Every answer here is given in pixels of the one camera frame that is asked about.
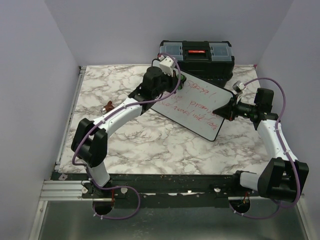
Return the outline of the white whiteboard with red writing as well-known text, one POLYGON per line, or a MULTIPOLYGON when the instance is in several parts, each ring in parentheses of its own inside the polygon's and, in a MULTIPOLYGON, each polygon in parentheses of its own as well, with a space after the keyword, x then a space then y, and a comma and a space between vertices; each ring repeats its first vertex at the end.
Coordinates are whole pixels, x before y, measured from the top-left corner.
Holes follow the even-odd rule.
POLYGON ((182 72, 182 75, 186 78, 182 89, 158 101, 151 109, 213 142, 224 122, 224 118, 213 111, 225 106, 234 94, 189 73, 182 72))

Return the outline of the green round eraser pad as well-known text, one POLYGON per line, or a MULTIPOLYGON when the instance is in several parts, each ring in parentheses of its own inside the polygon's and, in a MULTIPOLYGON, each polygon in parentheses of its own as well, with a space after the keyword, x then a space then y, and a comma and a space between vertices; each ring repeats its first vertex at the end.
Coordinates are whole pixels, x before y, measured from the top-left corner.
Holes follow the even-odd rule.
POLYGON ((187 79, 187 78, 186 78, 185 76, 183 76, 183 77, 181 78, 180 84, 179 84, 179 87, 178 87, 178 90, 181 90, 181 89, 183 88, 186 79, 187 79))

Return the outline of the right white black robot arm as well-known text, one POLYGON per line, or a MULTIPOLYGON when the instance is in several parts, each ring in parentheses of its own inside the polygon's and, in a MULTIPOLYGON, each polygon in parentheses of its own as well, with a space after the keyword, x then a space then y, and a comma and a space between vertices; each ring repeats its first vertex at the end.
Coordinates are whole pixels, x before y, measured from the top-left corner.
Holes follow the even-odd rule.
POLYGON ((273 97, 273 90, 258 88, 254 104, 243 103, 235 95, 213 113, 229 121, 237 117, 249 119, 270 158, 261 174, 238 170, 236 180, 230 183, 230 191, 241 196, 251 189, 263 198, 295 203, 301 196, 309 167, 291 153, 282 133, 280 118, 272 112, 273 97))

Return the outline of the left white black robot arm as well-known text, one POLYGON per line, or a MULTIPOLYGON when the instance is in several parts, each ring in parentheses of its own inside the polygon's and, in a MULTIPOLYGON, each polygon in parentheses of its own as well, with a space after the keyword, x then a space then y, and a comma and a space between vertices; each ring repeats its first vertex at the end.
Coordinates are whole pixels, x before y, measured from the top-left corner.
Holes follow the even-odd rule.
POLYGON ((148 111, 157 101, 164 100, 163 93, 170 95, 182 89, 186 77, 181 73, 167 75, 159 67, 148 67, 142 82, 118 107, 103 116, 89 120, 83 118, 76 129, 71 150, 74 158, 81 160, 87 174, 94 182, 93 191, 101 198, 111 191, 111 179, 104 165, 108 153, 108 139, 130 120, 148 111))

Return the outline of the black plastic toolbox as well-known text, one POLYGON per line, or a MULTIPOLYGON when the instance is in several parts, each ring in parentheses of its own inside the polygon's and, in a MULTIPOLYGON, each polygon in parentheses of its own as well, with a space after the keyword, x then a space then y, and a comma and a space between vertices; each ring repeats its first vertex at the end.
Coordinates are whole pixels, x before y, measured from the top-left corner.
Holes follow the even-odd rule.
POLYGON ((235 56, 229 41, 163 40, 159 52, 169 54, 183 72, 224 87, 233 77, 235 56))

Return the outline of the brown metal nozzle tip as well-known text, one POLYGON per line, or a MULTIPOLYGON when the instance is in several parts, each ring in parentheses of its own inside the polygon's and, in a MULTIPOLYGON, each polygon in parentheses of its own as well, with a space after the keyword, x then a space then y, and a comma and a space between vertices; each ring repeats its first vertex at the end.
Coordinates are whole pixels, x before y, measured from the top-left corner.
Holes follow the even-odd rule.
POLYGON ((113 105, 113 102, 112 101, 108 101, 108 103, 101 108, 100 112, 104 115, 104 114, 112 111, 114 108, 115 107, 113 105))

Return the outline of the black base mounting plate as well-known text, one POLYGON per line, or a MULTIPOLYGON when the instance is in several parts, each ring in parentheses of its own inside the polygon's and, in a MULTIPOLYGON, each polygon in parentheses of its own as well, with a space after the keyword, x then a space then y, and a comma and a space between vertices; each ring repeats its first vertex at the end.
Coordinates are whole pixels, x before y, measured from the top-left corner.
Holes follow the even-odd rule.
POLYGON ((99 208, 227 208, 230 200, 258 195, 254 190, 235 186, 232 175, 114 173, 103 190, 88 179, 84 173, 64 176, 55 171, 51 175, 53 181, 79 187, 77 199, 90 201, 99 208))

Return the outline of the aluminium extrusion rail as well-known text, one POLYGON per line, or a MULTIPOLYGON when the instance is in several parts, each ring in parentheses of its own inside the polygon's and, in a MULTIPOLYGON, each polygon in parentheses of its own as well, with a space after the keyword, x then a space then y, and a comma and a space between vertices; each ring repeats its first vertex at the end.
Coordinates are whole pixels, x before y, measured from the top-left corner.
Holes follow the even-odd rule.
POLYGON ((81 181, 44 181, 40 191, 40 201, 81 201, 81 181))

